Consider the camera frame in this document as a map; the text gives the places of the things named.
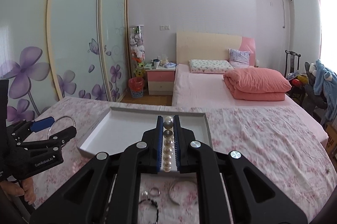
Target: pink drawer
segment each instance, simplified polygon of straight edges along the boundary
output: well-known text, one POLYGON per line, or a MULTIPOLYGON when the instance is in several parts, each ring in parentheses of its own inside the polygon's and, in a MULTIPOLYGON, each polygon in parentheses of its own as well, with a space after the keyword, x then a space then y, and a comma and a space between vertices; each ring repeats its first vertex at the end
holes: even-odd
POLYGON ((148 72, 148 81, 174 81, 174 71, 148 72))

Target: floral pillow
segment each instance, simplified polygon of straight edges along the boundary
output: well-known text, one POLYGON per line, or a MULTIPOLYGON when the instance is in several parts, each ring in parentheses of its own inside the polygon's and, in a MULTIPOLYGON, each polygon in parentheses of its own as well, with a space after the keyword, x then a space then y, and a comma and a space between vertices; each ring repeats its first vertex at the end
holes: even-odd
POLYGON ((230 64, 234 68, 248 68, 249 67, 250 52, 241 52, 230 49, 230 64))
POLYGON ((234 69, 226 60, 192 59, 189 64, 191 73, 223 74, 234 69))

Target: beige headboard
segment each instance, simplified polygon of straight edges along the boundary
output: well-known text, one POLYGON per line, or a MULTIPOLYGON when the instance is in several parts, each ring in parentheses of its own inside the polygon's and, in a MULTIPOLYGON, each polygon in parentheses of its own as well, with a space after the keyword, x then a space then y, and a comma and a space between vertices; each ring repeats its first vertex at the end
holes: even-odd
POLYGON ((188 65, 191 59, 228 60, 229 49, 238 50, 241 44, 241 36, 207 32, 177 32, 177 64, 188 65))

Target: headboard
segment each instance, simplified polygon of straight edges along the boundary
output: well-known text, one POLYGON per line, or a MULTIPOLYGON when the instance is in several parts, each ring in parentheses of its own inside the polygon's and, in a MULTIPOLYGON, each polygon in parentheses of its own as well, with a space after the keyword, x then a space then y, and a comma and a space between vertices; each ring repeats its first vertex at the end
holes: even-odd
POLYGON ((255 64, 255 40, 242 36, 207 32, 177 32, 177 64, 191 59, 228 60, 229 49, 250 51, 249 64, 255 64))

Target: pearl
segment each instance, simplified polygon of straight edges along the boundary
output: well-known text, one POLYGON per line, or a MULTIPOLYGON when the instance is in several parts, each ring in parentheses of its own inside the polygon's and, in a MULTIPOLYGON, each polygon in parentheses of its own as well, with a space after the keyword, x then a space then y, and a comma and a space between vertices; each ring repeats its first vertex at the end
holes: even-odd
POLYGON ((164 168, 171 167, 172 166, 172 162, 171 161, 164 161, 163 162, 163 166, 164 166, 164 168))
POLYGON ((165 139, 164 145, 165 147, 173 147, 173 141, 171 139, 165 139))
POLYGON ((146 190, 140 193, 141 200, 148 199, 148 198, 149 198, 149 193, 146 190))
POLYGON ((171 170, 171 167, 165 167, 164 172, 168 173, 171 170))
POLYGON ((170 154, 164 154, 164 156, 163 156, 163 160, 164 161, 171 161, 171 159, 172 159, 172 155, 170 155, 170 154))
POLYGON ((164 138, 166 138, 166 139, 172 138, 172 137, 173 137, 173 132, 172 132, 171 130, 165 130, 165 131, 163 132, 163 136, 164 136, 164 138))
POLYGON ((164 128, 165 129, 172 129, 173 128, 173 117, 172 116, 167 116, 164 119, 164 128))
POLYGON ((164 147, 163 153, 164 154, 173 154, 173 149, 171 147, 164 147))

